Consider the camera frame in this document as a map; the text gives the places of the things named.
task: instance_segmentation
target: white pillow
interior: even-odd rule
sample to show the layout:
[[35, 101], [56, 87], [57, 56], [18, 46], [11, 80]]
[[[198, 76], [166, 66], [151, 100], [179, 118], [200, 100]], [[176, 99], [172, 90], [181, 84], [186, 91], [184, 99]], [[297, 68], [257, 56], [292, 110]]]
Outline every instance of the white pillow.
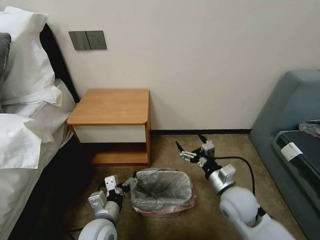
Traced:
[[53, 141], [38, 121], [18, 114], [0, 114], [0, 169], [38, 168], [40, 145]]
[[46, 14], [14, 7], [0, 12], [0, 32], [7, 32], [12, 38], [0, 94], [2, 105], [57, 103], [61, 91], [53, 84], [54, 71], [39, 38], [47, 18]]

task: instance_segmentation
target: bedside table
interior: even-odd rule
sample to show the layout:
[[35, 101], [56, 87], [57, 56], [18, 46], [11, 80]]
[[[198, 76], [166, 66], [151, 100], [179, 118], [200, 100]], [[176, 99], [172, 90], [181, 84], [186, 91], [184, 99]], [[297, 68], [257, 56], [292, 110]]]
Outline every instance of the bedside table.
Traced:
[[93, 164], [150, 165], [148, 89], [89, 89], [67, 123]]

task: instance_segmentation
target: trash can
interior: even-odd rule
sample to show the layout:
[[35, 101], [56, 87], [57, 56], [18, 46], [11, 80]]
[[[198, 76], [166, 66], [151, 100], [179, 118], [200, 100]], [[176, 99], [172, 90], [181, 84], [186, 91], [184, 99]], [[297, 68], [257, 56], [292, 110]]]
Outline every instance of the trash can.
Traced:
[[131, 189], [133, 208], [146, 217], [175, 217], [195, 205], [192, 182], [184, 172], [171, 168], [147, 168], [137, 172]]

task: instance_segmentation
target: gray trash bag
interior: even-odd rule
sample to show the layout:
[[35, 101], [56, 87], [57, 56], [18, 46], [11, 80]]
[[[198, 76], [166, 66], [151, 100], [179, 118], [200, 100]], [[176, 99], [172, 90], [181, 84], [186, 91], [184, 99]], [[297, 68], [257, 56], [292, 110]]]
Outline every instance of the gray trash bag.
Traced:
[[137, 212], [173, 213], [193, 207], [195, 194], [187, 174], [170, 168], [147, 168], [137, 172], [138, 184], [131, 190]]
[[320, 138], [320, 119], [300, 123], [299, 130], [311, 134], [314, 137]]

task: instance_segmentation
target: black baseboard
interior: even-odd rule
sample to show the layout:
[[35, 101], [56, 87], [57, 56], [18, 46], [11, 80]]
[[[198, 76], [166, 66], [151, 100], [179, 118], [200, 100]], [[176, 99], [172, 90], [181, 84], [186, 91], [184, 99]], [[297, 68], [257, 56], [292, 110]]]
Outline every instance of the black baseboard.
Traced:
[[251, 129], [151, 130], [152, 135], [249, 134]]

